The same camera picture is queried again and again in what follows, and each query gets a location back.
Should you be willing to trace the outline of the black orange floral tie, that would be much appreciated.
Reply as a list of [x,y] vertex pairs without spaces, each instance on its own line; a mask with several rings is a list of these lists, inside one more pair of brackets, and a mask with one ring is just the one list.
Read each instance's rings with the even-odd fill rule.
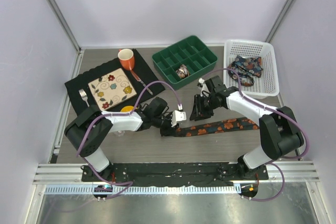
[[174,127],[160,129],[161,136],[192,137],[207,134],[217,134],[235,131],[258,130],[259,126],[252,120],[242,117],[222,120],[213,123],[200,124],[190,127]]

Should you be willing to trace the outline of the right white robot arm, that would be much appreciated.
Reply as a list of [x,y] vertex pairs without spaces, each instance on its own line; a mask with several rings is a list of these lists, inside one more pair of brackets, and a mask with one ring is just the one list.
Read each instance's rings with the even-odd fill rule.
[[239,91],[226,87],[218,76],[198,81],[200,93],[194,96],[191,121],[213,116],[217,108],[236,111],[259,127],[260,145],[237,160],[237,173],[250,179],[261,166],[284,157],[304,144],[293,111],[289,107],[268,107]]

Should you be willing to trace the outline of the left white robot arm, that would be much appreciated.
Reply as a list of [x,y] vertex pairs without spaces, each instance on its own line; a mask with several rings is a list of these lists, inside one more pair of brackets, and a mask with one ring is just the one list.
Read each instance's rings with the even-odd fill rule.
[[113,164],[101,148],[107,135],[144,131],[152,126],[162,133],[174,131],[180,122],[186,120],[182,106],[178,107],[178,110],[169,112],[167,102],[159,97],[138,106],[132,113],[100,111],[96,105],[91,105],[65,128],[65,136],[87,162],[89,170],[84,172],[88,176],[94,181],[112,181]]

